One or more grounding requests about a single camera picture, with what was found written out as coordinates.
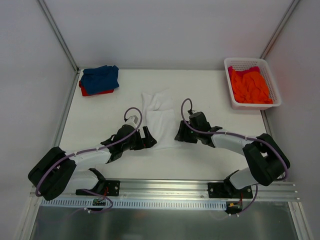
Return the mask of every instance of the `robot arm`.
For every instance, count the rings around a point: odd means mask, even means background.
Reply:
[[[189,126],[183,120],[180,122],[179,131],[175,137],[176,141],[197,143],[200,140],[202,144],[212,148],[224,148],[241,154],[245,156],[248,163],[247,168],[232,173],[223,181],[223,188],[219,190],[221,196],[232,198],[238,190],[255,184],[268,186],[284,173],[285,169],[281,161],[269,147],[260,143],[259,140],[272,146],[284,160],[286,167],[290,167],[289,160],[270,135],[263,133],[256,138],[242,139],[235,133],[226,134],[227,131],[222,127],[211,127],[203,112],[193,113],[190,110],[189,114]],[[191,130],[190,127],[199,132],[214,134],[198,133]]]
[[[34,186],[38,186],[43,176],[54,164],[70,156],[54,167],[40,184],[39,191],[44,199],[50,201],[62,193],[88,195],[82,189],[103,195],[107,182],[104,176],[95,169],[96,165],[111,163],[119,159],[126,150],[147,149],[157,143],[151,136],[148,127],[144,126],[142,127],[144,138],[137,130],[127,139],[112,145],[137,129],[137,122],[136,116],[129,117],[116,134],[89,150],[63,151],[58,146],[51,148],[30,171],[28,179]]]

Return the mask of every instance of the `blue cloth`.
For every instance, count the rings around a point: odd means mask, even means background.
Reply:
[[[81,85],[89,95],[119,87],[117,66],[101,66],[83,70]]]

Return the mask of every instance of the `glass panel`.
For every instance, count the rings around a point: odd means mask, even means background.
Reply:
[[[255,202],[240,217],[223,211],[112,209],[88,214],[41,206],[32,240],[297,240],[286,202]]]

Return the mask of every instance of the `orange cloth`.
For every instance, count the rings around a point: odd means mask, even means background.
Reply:
[[[241,104],[272,104],[264,77],[257,71],[243,76],[232,69],[231,85],[235,100]]]

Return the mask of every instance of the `white wall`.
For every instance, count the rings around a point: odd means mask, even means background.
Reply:
[[[0,238],[10,240],[74,72],[35,0],[1,1],[0,29]]]
[[[80,67],[223,69],[262,54],[292,0],[46,0]]]
[[[314,239],[320,239],[320,1],[303,0],[267,58],[283,104],[267,111],[291,161]]]

